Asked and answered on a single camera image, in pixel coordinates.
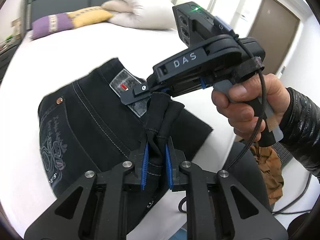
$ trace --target purple pillow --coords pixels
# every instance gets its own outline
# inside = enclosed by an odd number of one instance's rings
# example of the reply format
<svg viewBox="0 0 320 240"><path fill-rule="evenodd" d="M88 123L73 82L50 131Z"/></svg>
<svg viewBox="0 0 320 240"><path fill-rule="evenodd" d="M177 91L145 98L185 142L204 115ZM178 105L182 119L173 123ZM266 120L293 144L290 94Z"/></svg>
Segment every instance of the purple pillow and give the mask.
<svg viewBox="0 0 320 240"><path fill-rule="evenodd" d="M32 39L36 40L52 33L73 29L73 23L66 13L53 14L32 23Z"/></svg>

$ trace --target red tag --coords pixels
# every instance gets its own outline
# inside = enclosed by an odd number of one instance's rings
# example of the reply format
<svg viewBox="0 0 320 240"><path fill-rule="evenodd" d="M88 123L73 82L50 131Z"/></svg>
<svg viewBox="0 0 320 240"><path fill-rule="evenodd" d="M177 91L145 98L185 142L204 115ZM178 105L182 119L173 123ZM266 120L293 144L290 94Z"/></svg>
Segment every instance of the red tag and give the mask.
<svg viewBox="0 0 320 240"><path fill-rule="evenodd" d="M129 90L125 84L121 84L120 87L122 87L125 91Z"/></svg>

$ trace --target floor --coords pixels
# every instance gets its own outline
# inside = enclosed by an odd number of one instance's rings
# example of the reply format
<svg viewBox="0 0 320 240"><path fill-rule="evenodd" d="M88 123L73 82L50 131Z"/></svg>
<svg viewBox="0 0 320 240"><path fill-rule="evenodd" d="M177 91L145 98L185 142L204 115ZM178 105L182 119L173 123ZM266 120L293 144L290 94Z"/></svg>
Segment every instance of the floor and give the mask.
<svg viewBox="0 0 320 240"><path fill-rule="evenodd" d="M169 240L187 240L187 231L184 228L180 228Z"/></svg>

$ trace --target yellow pillow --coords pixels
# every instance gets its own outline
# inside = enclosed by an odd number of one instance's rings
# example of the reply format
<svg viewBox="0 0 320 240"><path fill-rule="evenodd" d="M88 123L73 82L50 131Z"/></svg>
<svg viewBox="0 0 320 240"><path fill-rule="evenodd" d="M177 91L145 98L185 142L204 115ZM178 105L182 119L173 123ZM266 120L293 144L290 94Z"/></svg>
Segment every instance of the yellow pillow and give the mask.
<svg viewBox="0 0 320 240"><path fill-rule="evenodd" d="M113 15L101 6L93 6L70 12L68 13L68 16L71 18L74 28L76 29L82 26L106 21Z"/></svg>

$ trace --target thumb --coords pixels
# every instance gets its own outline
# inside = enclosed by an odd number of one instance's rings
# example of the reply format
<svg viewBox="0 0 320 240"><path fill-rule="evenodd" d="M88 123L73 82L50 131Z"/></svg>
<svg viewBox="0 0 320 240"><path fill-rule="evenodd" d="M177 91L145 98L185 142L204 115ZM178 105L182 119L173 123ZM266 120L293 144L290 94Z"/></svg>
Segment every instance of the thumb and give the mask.
<svg viewBox="0 0 320 240"><path fill-rule="evenodd" d="M264 75L267 96L281 96L286 89L280 80L273 74ZM231 99L237 102L250 101L258 96L262 96L261 81L259 75L256 74L247 81L236 84L229 90Z"/></svg>

